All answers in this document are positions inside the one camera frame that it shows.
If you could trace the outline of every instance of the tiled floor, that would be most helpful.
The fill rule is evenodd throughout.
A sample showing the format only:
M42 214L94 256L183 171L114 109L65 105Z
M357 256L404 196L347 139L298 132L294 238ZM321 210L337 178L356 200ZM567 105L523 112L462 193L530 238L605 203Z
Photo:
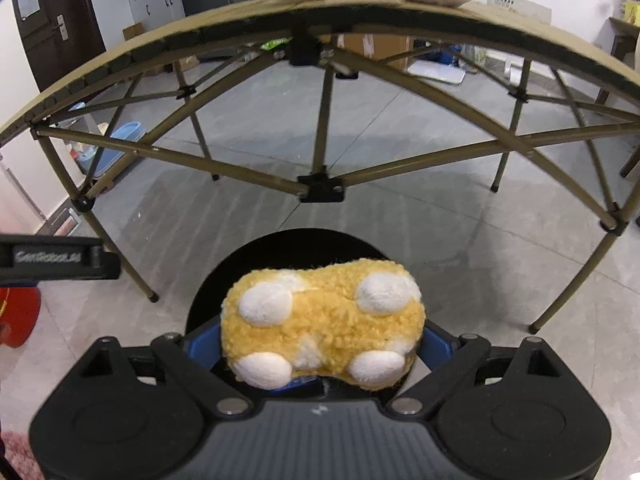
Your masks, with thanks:
M209 68L191 70L188 78ZM312 68L277 66L207 105L199 117L214 158L289 178L307 173L321 77ZM172 76L160 75L146 78L138 92L173 85ZM481 75L447 91L508 123L511 98ZM123 92L116 89L110 98ZM334 93L327 153L332 173L487 138L434 105L366 76L336 82ZM150 129L178 105L172 99L134 105L123 120ZM521 132L571 126L567 109L532 102L525 106ZM596 143L619 201L632 184L618 176L631 141ZM200 153L188 121L161 146ZM583 144L544 152L597 195ZM593 214L519 156L511 157L500 192L491 193L498 158L357 186L344 203L328 205L300 205L292 196L228 178L213 183L203 173L163 162L135 164L95 211L161 301L149 303L126 276L42 284L36 331L22 348L0 349L3 429L25 430L56 381L98 336L146 344L182 330L210 270L242 244L277 229L316 226L359 236L407 266L435 322L455 334L477 332L494 344L517 345L526 324L558 295L603 233ZM640 471L638 254L640 230L632 224L541 332L609 416L613 441L599 475L607 480Z

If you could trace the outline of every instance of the blue object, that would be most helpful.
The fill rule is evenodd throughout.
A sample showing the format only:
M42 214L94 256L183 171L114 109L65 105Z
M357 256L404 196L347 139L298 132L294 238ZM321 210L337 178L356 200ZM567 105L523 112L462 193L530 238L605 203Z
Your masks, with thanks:
M445 334L448 334L443 329L431 325L433 328L431 326L424 327L422 343L417 353L418 357L429 367L429 370L435 370L453 357L455 348L452 336L446 337ZM211 370L222 358L220 316L216 316L199 329L194 330L185 338L185 343L187 355L204 369ZM317 378L312 376L298 377L274 392L284 392L315 380Z
M132 123L123 124L119 127L112 135L112 139L120 139L120 140L130 140L131 142L135 142L140 140L140 138L145 134L144 129L142 128L142 124L135 121ZM95 169L95 178L100 178L102 174L107 171L121 156L123 152L119 152L118 150L112 150L111 148L105 148L102 152L102 156L100 158L100 162L98 163L98 167ZM91 166L91 161L94 158L94 152L82 154L78 156L78 164L84 171L88 171Z

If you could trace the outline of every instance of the yellow object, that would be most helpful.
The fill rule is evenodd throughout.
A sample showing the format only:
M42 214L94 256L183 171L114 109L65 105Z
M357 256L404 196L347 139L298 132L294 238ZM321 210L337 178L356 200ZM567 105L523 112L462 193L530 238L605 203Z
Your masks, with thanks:
M318 346L322 364L311 370L294 368L294 378L330 376L356 384L347 370L352 359L363 352L388 350L389 345L398 340L408 344L404 371L410 369L426 318L422 304L411 298L399 311L385 315L368 314L356 304L358 285L372 273L405 276L413 283L403 266L390 261L362 259L321 269L287 272L301 278L306 290L292 293L291 313L276 326L248 324L239 313L239 303L250 288L258 283L276 281L281 271L254 270L229 290L223 302L221 324L223 353L231 367L255 352L276 352L293 363L300 352L301 338L310 337Z
M625 2L625 21L640 27L640 2Z

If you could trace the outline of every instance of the metal tube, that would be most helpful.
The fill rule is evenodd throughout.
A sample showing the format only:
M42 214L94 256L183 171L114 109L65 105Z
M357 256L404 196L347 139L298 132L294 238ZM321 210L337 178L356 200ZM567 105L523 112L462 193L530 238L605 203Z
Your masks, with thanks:
M316 142L314 144L314 160L311 173L324 171L324 156L326 153L326 138L329 130L329 117L331 114L331 97L334 91L334 67L327 63L324 67L324 79L322 80L322 97L320 99L320 113L318 115L318 127L316 128Z
M430 46L421 46L418 48L414 48L413 50L407 50L406 52L401 52L400 54L394 54L393 56L383 57L380 62L389 64L394 61L398 61L400 59L405 59L407 57L417 57L422 54L428 54L430 52L434 52L435 50L440 50L442 48L441 45L430 45Z
M213 76L215 76L216 74L219 74L220 72L222 72L226 67L232 65L233 63L235 63L236 61L241 59L242 56L244 56L244 51L238 52L235 56L230 57L229 59L225 60L223 63L219 64L217 67L215 67L209 73L206 73L204 76L202 76L200 79L198 79L193 84L193 86L197 88L198 86L201 86L203 83L206 83Z
M485 67L478 65L478 63L476 63L472 59L469 59L467 56L465 56L461 52L453 50L452 48L449 48L449 47L444 48L444 51L447 52L448 54L451 54L453 57L457 57L457 58L461 59L466 64L468 64L469 66L472 66L473 68L478 70L478 72L483 73L489 79L491 79L492 81L498 83L498 85L500 85L501 87L505 88L506 90L508 90L508 91L515 91L516 90L516 87L514 85L512 85L511 83L507 83L506 81L503 81L500 77L495 75L493 72L490 72Z
M564 105L564 106L568 105L566 99L561 99L559 97L551 97L547 95L527 94L527 99L530 101L540 101L543 103L551 103L551 104L558 104L558 105ZM604 106L604 105L597 105L595 103L585 103L584 101L576 101L575 105L578 108L582 108L583 110L590 110L598 114L608 115L610 117L622 119L623 121L640 123L640 115L633 114L625 110L619 110L617 108L611 108L609 106Z
M180 88L186 88L187 80L184 78L184 72L182 71L182 67L180 66L180 61L174 61L174 72L175 77L178 80L178 85ZM188 104L191 101L191 96L184 96L184 104ZM198 120L198 114L194 112L190 115L191 125L193 126L193 130L196 132L196 137L198 138L198 143L200 145L200 149L202 150L202 155L204 158L208 158L211 160L211 154L209 153L209 147L207 146L207 141L204 138L204 134L202 133L202 127L200 126L200 121ZM212 174L211 177L213 180L217 180L220 178L218 174Z
M135 77L135 79L133 81L131 81L131 84L129 85L129 88L127 88L127 92L124 94L125 99L131 97L133 92L135 92L136 87L138 86L138 84L140 83L140 81L142 79L142 76L143 76L143 74L139 74L139 75L137 75ZM107 126L107 130L104 133L104 137L106 137L107 139L109 137L111 137L111 135L115 131L116 126L118 125L118 121L122 117L122 113L124 111L124 107L125 106L126 105L122 105L122 106L119 106L118 108L116 108L116 111L113 114L113 117L111 118L111 121L109 122L109 126ZM86 172L86 175L84 177L84 182L82 183L82 186L80 187L82 192L87 192L90 189L91 181L94 179L95 170L98 168L98 164L100 163L100 159L102 158L102 153L103 152L104 152L104 148L99 146L98 149L95 152L94 158L91 161L91 165L89 166L89 169Z
M172 90L170 92L158 92L156 94L136 95L134 97L125 95L122 99L114 99L112 101L105 101L103 103L97 103L95 105L85 106L84 108L78 108L78 110L66 110L64 112L58 112L50 117L49 123L58 123L66 119L73 119L81 115L90 114L92 112L98 112L100 110L108 110L109 108L120 107L124 105L130 105L133 103L142 103L144 101L151 101L153 99L164 99L166 97L176 97L180 95L180 90Z
M562 144L564 142L576 142L585 139L597 139L601 137L617 137L620 135L636 134L640 132L640 124L604 124L603 126L587 126L586 128L568 128L566 130L553 130L550 132L540 132L520 136L531 146L550 146L552 144ZM394 160L364 170L352 171L339 175L345 187L356 186L364 182L372 182L380 178L387 178L399 174L411 173L412 171L424 170L442 166L461 160L470 160L482 156L496 155L497 153L508 153L509 149L497 140L487 142L477 142L467 146L439 150L438 152L425 153L401 160Z
M88 142L96 146L113 148L114 150L129 153L133 156L146 156L148 158L180 164L195 170L206 171L207 173L219 173L236 180L248 182L249 184L257 184L258 186L276 189L289 194L298 194L308 190L305 184L287 180L286 178L261 173L260 171L249 170L248 168L243 168L242 166L236 166L234 164L227 164L226 162L210 160L210 158L175 152L174 150L158 148L157 146L149 146L148 144L142 144L140 142L130 142L129 140L121 139L105 139L103 137L92 136L91 134L86 134L84 132L49 128L48 126L39 127L38 133L43 137L58 137L60 139Z
M631 220L632 215L638 209L640 205L640 180L636 182L635 186L631 190L631 194L629 198L626 200L625 205L619 211L620 221L629 222ZM584 266L578 271L578 273L571 280L569 285L560 293L560 295L556 298L556 300L546 309L542 316L540 316L537 320L535 320L531 325L529 325L529 332L535 334L537 333L547 321L549 321L563 306L564 304L571 298L576 290L587 280L587 278L591 275L591 273L595 270L598 264L602 261L602 259L606 256L607 252L618 239L618 236L613 233L607 233L604 238L600 241L596 250L593 251L593 254L586 261Z
M237 70L234 70L232 73L224 76L222 79L219 79L211 86L204 89L193 99L191 99L191 101L178 108L175 112L171 113L164 121L161 121L161 123L159 123L150 132L147 132L142 137L142 139L140 139L140 143L149 146L152 145L154 142L156 142L156 140L164 136L174 126L181 123L191 114L202 108L204 105L208 104L216 97L222 95L228 90L231 90L241 82L249 79L252 75L261 72L262 70L270 67L277 62L278 60L275 59L271 54L266 53L262 56L258 56L254 60L251 60L249 63L241 66ZM135 158L135 155L131 154L122 156L119 161L111 166L104 173L104 175L100 177L98 182L96 182L94 186L87 192L87 196L89 198L92 198L100 193L105 184L108 182L112 182L116 178L116 176L119 175Z
M472 106L463 103L459 99L453 97L436 87L429 85L423 81L406 75L399 70L390 68L379 61L367 59L354 52L343 49L334 49L333 60L346 65L352 70L360 70L369 73L380 79L394 83L409 92L421 97L427 98L437 105L450 110L454 114L482 128L491 136L494 136L510 150L519 152L528 158L533 164L545 171L549 176L553 177L560 184L569 190L578 200L580 200L587 208L604 222L604 224L613 228L616 225L616 219L605 211L600 204L587 193L572 177L558 168L551 160L542 155L542 153L533 149L524 140L505 129L501 124L494 121L491 117L483 114L481 111Z
M638 165L638 162L640 162L640 146L636 148L631 157L629 157L629 160L624 165L624 168L620 170L620 176L622 178L626 178L627 175L631 173L631 170Z
M58 128L47 128L47 130L57 130ZM66 193L72 200L77 200L80 198L80 193L76 189L76 185L74 181L71 179L69 174L66 172L66 168L62 161L60 160L58 154L56 153L51 140L47 137L38 137L38 141L40 142L40 146L42 147L42 151L44 152L47 159L49 159L49 163L53 168L53 171L56 173L56 176L60 180L60 183L65 188ZM120 264L122 268L126 271L126 273L131 277L131 279L136 283L137 286L145 293L146 297L148 297L152 302L156 302L159 298L158 295L149 287L145 280L140 276L137 270L129 263L126 259L125 255L122 254L122 251L118 248L116 243L111 239L107 231L104 230L100 221L95 217L95 214L91 211L87 211L82 213L82 217L86 220L86 222L90 225L91 229L95 231L103 242L105 247L110 250L112 253L116 253L120 257Z
M529 75L531 72L531 60L526 59L522 65L522 76L520 77L520 85L518 86L518 92L525 94L527 92L527 84L529 84ZM518 124L520 123L520 116L522 115L522 107L524 101L522 99L516 99L516 104L513 107L513 115L511 116L511 125L509 131L515 135L518 131ZM509 153L503 153L500 157L500 164L498 164L498 171L495 173L494 181L491 184L491 191L498 192L502 177L504 176L504 170L507 168L507 162L509 161Z
M562 94L566 98L572 113L574 114L575 121L578 123L578 126L584 128L586 123L584 122L584 117L580 111L580 108L575 104L574 96L571 94L567 85L565 84L562 76L553 67L549 67L551 72L554 74L556 81L558 82L558 86L560 87ZM600 189L602 190L602 196L604 198L604 202L607 205L608 211L616 210L616 204L613 200L613 196L611 195L611 189L609 187L609 183L607 182L607 175L604 173L604 168L602 166L602 161L600 160L600 155L598 155L598 150L596 149L595 144L591 139L586 141L587 149L589 150L589 154L591 156L591 161L593 162L593 167L596 170L596 176L598 177L598 182L600 183Z

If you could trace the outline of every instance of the red bucket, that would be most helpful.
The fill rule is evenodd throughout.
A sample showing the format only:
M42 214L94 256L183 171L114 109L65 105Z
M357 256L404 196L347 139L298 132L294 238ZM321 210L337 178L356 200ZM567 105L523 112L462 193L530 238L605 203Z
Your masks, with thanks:
M0 344L18 348L31 335L40 313L36 286L0 287Z

